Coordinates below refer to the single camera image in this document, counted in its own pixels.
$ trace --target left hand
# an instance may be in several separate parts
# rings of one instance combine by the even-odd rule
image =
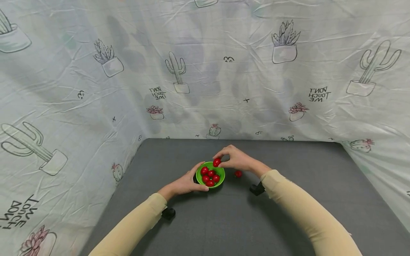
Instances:
[[[166,201],[169,201],[172,197],[176,195],[186,194],[192,191],[208,191],[209,187],[205,185],[200,185],[194,183],[194,175],[196,170],[204,162],[196,164],[190,171],[188,171],[184,176],[180,177],[176,181],[166,185],[158,191],[158,194],[162,195]]]

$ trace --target gray fabric surface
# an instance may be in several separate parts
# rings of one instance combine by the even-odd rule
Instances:
[[[147,139],[127,169],[81,255],[87,255],[132,209],[200,161],[233,144],[279,170],[329,210],[348,230],[364,256],[408,256],[410,234],[367,178],[336,143]],[[266,193],[248,190],[258,179],[233,177],[208,193],[179,196],[131,255],[311,256],[300,229]]]

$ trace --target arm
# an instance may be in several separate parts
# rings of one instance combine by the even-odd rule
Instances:
[[[234,146],[225,147],[214,158],[225,154],[230,155],[230,160],[219,167],[248,170],[258,176],[269,198],[285,209],[305,231],[317,256],[362,255],[342,224],[302,188]]]
[[[161,218],[162,211],[172,197],[191,191],[209,190],[207,186],[195,184],[193,181],[196,170],[203,163],[198,163],[184,176],[166,185],[127,214],[91,251],[89,256],[130,255],[138,242]]]

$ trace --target hand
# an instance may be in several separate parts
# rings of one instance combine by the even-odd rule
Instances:
[[[213,157],[213,159],[222,158],[224,155],[229,155],[230,159],[226,162],[220,163],[218,167],[234,168],[241,171],[250,171],[257,175],[259,178],[264,173],[271,170],[271,168],[269,168],[267,165],[248,156],[233,145],[224,147]]]
[[[182,195],[182,194],[186,194],[192,191],[208,191],[209,187],[205,185],[196,184],[194,183],[194,180],[193,180],[196,170],[203,163],[204,162],[200,162],[196,164],[184,176],[180,177],[176,181],[161,188],[158,191],[158,193],[162,195],[166,201],[169,201],[171,198],[173,198],[176,195]]]

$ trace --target fabric wall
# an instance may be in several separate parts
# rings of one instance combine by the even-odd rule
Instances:
[[[341,143],[410,230],[405,0],[0,9],[5,255],[77,255],[145,138]]]

